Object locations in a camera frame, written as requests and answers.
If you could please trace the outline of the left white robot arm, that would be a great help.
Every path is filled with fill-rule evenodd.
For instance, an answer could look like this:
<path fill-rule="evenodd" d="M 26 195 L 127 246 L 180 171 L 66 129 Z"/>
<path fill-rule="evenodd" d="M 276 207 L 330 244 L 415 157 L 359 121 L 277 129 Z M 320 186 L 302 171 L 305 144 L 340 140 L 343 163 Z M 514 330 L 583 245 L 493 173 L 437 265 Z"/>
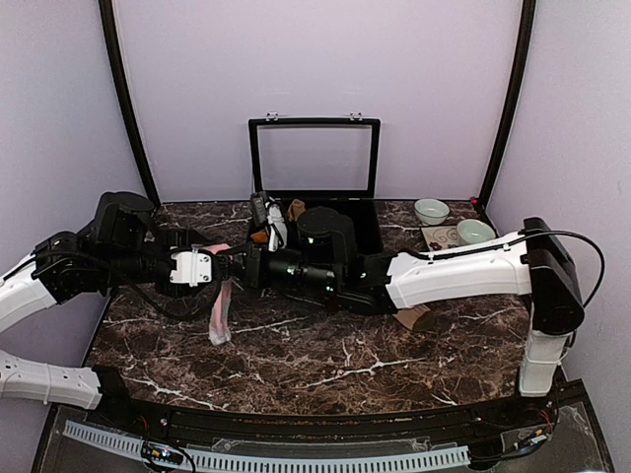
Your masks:
<path fill-rule="evenodd" d="M 82 230 L 60 232 L 39 243 L 1 278 L 1 328 L 86 293 L 113 287 L 158 289 L 188 295 L 213 281 L 211 257 L 194 248 L 188 233 L 157 229 L 151 200 L 120 191 L 104 193 Z M 70 368 L 1 354 L 1 394 L 94 410 L 119 430 L 139 421 L 138 406 L 122 393 L 112 369 Z"/>

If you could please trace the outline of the pink patterned sock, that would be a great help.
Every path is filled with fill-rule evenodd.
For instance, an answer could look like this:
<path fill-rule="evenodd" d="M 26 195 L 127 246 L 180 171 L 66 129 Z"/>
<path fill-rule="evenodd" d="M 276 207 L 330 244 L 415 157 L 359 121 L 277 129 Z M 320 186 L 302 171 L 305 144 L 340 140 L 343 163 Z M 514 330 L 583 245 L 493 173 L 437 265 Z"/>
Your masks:
<path fill-rule="evenodd" d="M 213 296 L 209 320 L 209 340 L 215 345 L 222 345 L 231 340 L 232 334 L 228 324 L 228 314 L 232 297 L 232 282 L 228 269 L 226 243 L 201 246 L 195 257 L 196 268 L 193 271 L 198 284 L 216 283 L 217 295 Z"/>

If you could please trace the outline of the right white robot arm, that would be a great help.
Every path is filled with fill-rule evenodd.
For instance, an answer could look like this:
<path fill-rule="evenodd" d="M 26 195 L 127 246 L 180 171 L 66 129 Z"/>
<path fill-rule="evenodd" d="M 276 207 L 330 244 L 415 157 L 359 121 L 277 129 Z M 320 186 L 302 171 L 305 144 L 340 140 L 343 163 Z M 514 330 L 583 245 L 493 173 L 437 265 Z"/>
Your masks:
<path fill-rule="evenodd" d="M 233 277 L 249 288 L 314 292 L 353 313 L 395 314 L 421 304 L 487 295 L 526 296 L 530 322 L 519 393 L 503 407 L 514 428 L 541 410 L 571 335 L 585 319 L 576 265 L 540 218 L 469 247 L 360 253 L 353 220 L 328 207 L 303 213 L 274 249 L 234 250 Z"/>

